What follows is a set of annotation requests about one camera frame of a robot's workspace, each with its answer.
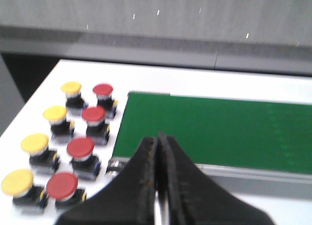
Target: yellow push button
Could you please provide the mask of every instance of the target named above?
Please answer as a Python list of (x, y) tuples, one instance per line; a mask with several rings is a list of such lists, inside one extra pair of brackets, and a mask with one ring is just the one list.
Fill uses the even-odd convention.
[(81, 90), (81, 84), (75, 81), (64, 83), (61, 90), (66, 94), (76, 94)]
[(34, 154), (43, 151), (49, 143), (49, 137), (44, 134), (36, 133), (27, 136), (20, 146), (23, 151)]
[(28, 169), (12, 171), (4, 177), (1, 183), (2, 191), (10, 196), (25, 193), (33, 185), (34, 175)]
[(60, 121), (66, 117), (67, 109), (61, 105), (55, 105), (47, 108), (43, 116), (45, 119), (51, 122)]

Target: table surface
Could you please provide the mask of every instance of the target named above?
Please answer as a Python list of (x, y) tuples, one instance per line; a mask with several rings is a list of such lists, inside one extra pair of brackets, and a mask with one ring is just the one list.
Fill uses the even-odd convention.
[[(60, 87), (67, 81), (82, 84), (82, 96), (90, 105), (97, 103), (92, 88), (102, 82), (114, 86), (113, 97), (119, 101), (117, 116), (110, 121), (111, 136), (107, 146), (96, 146), (94, 150), (102, 161), (100, 175), (95, 182), (80, 180), (78, 183), (78, 186), (86, 188), (88, 197), (110, 181), (105, 176), (105, 168), (113, 152), (129, 91), (312, 104), (310, 78), (61, 60), (0, 137), (5, 156), (0, 162), (0, 179), (12, 170), (29, 168), (28, 155), (22, 152), (20, 142), (34, 132), (50, 133), (50, 125), (42, 113), (52, 105), (65, 104), (65, 95)], [(76, 135), (83, 136), (86, 124), (82, 119), (75, 120)], [(66, 146), (50, 143), (50, 148), (57, 149), (60, 155), (59, 172), (71, 171)], [(311, 184), (281, 185), (222, 177), (214, 179), (240, 199), (266, 211), (277, 225), (312, 224)], [(48, 176), (36, 174), (34, 183), (46, 185), (48, 180)], [(20, 214), (12, 207), (11, 200), (11, 197), (0, 193), (2, 219), (9, 224), (53, 224), (58, 216), (52, 199), (45, 213), (36, 216)]]

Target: red push button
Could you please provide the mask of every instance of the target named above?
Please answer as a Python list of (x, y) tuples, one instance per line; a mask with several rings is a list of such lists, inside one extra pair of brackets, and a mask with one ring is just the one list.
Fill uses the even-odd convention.
[(99, 122), (105, 117), (105, 109), (101, 106), (89, 107), (82, 112), (82, 118), (87, 122)]
[(50, 197), (61, 201), (71, 196), (77, 189), (78, 178), (70, 172), (55, 174), (47, 184), (47, 193)]
[(101, 83), (93, 88), (93, 92), (98, 96), (108, 96), (112, 93), (113, 87), (107, 83)]
[(94, 142), (90, 137), (73, 139), (67, 145), (67, 152), (73, 158), (83, 158), (92, 154)]

